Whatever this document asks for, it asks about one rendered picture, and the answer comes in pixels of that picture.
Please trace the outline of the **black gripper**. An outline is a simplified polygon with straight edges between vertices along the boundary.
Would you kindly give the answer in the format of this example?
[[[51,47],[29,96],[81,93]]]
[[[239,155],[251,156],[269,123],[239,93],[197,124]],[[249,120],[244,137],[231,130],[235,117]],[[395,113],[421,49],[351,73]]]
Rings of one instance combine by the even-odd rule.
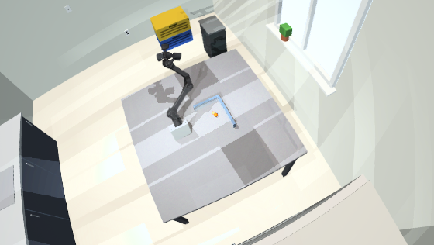
[[[161,45],[161,49],[164,51],[164,53],[166,53],[167,51],[166,51],[166,49],[168,49],[169,48],[169,44],[167,43],[167,44],[162,44]],[[163,64],[162,64],[162,66],[164,65],[164,61],[166,61],[166,60],[168,60],[167,58],[165,59],[163,59],[162,60],[162,62],[163,62]]]

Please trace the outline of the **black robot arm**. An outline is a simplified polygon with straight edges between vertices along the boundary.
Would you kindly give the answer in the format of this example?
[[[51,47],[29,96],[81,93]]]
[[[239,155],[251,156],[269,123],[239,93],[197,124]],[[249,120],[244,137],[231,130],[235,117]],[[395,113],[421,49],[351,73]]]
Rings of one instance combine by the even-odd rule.
[[[169,53],[169,52],[161,52],[161,53],[157,53],[156,58],[158,60],[158,62],[162,61],[164,58],[166,59],[171,59],[172,60],[166,60],[164,61],[164,66],[167,69],[172,69],[174,72],[176,72],[177,74],[180,74],[183,78],[184,78],[184,87],[182,89],[182,93],[179,95],[177,101],[174,103],[174,105],[172,107],[170,107],[167,110],[167,116],[169,118],[172,119],[172,122],[176,127],[180,126],[183,124],[181,117],[177,114],[177,109],[179,107],[179,105],[182,103],[183,99],[186,97],[186,95],[193,89],[194,85],[191,82],[190,76],[188,73],[184,72],[183,70],[181,70],[179,67],[177,67],[173,61],[174,60],[179,60],[182,57],[182,53]]]

